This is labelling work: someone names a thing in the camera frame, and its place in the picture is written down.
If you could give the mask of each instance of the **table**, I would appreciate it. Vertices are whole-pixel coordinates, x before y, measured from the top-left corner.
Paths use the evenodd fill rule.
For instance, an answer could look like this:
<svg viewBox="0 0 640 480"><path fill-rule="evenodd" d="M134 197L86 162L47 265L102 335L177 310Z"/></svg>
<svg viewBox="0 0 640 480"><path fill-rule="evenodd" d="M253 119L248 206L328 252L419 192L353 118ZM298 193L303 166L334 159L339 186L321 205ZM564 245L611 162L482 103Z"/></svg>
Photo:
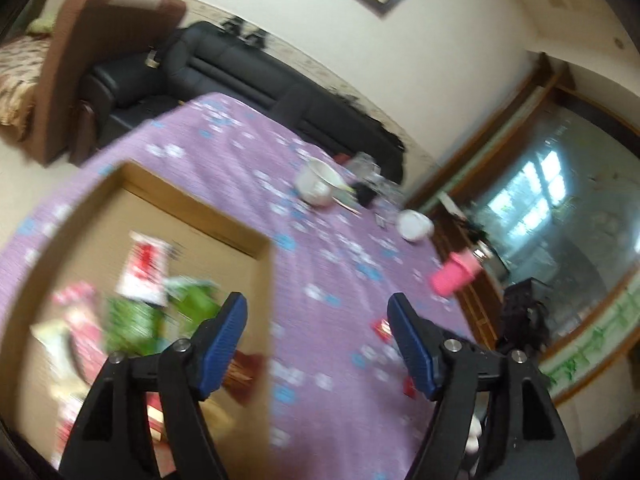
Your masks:
<svg viewBox="0 0 640 480"><path fill-rule="evenodd" d="M406 369L371 325L394 292L471 338L455 300L434 295L430 242L409 244L373 214L314 210L292 188L317 146L228 96L208 94L142 124L94 156L20 226L0 255L0 331L56 226L95 184L135 160L268 235L275 257L270 439L279 480L404 478L432 405L402 392Z"/></svg>

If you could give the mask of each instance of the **green snack bag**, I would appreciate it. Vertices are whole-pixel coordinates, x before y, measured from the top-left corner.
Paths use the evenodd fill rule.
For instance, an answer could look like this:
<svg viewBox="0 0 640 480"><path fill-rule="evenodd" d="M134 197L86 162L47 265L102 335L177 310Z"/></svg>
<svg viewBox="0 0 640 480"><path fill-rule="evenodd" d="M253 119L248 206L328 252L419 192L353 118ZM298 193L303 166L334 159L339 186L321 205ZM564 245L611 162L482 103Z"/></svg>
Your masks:
<svg viewBox="0 0 640 480"><path fill-rule="evenodd" d="M109 298L108 301L107 351L122 350L142 356L156 353L162 311L125 298Z"/></svg>
<svg viewBox="0 0 640 480"><path fill-rule="evenodd" d="M177 276L164 280L164 287L169 296L164 320L164 337L168 342L191 337L201 322L216 317L220 311L220 305L213 299L218 288L209 280Z"/></svg>

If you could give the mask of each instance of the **floor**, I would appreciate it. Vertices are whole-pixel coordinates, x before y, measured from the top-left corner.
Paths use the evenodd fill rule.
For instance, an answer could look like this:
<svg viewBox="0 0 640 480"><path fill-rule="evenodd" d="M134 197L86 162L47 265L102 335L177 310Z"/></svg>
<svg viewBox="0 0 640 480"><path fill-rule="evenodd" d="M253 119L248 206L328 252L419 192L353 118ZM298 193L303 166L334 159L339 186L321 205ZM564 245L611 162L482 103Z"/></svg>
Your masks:
<svg viewBox="0 0 640 480"><path fill-rule="evenodd" d="M43 168L26 158L0 129L0 248L40 200L76 171L66 155Z"/></svg>

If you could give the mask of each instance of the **cardboard box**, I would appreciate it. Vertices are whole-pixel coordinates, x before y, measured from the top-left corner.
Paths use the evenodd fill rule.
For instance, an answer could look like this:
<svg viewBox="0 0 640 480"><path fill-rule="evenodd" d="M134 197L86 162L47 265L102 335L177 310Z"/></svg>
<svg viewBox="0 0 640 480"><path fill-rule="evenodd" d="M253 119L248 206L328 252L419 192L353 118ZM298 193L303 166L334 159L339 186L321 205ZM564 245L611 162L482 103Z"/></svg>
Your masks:
<svg viewBox="0 0 640 480"><path fill-rule="evenodd" d="M127 162L98 184L60 226L25 280L1 342L2 416L47 459L54 443L57 405L49 397L46 354L29 327L59 316L50 294L69 283L86 280L103 296L113 295L132 246L130 231L174 245L177 255L170 262L171 275L214 280L221 287L220 301L230 292L242 292L249 316L238 349L271 354L270 240ZM213 396L236 423L215 443L230 478L262 478L268 471L268 373L260 378L245 408L222 389Z"/></svg>

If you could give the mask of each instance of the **white wall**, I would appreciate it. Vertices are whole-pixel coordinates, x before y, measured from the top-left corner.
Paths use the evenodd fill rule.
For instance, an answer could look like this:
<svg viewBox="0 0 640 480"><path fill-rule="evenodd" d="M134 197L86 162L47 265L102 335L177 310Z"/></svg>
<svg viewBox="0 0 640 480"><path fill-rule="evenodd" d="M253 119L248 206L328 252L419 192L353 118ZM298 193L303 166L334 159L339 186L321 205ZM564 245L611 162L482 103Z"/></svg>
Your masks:
<svg viewBox="0 0 640 480"><path fill-rule="evenodd" d="M524 76L536 33L515 0L403 0L384 18L357 0L201 1L324 64L439 161Z"/></svg>
<svg viewBox="0 0 640 480"><path fill-rule="evenodd" d="M585 389L558 407L574 453L596 447L626 420L640 413L640 393L634 390L629 360L619 358Z"/></svg>
<svg viewBox="0 0 640 480"><path fill-rule="evenodd" d="M640 96L640 54L606 0L521 1L540 31L530 50L591 70Z"/></svg>

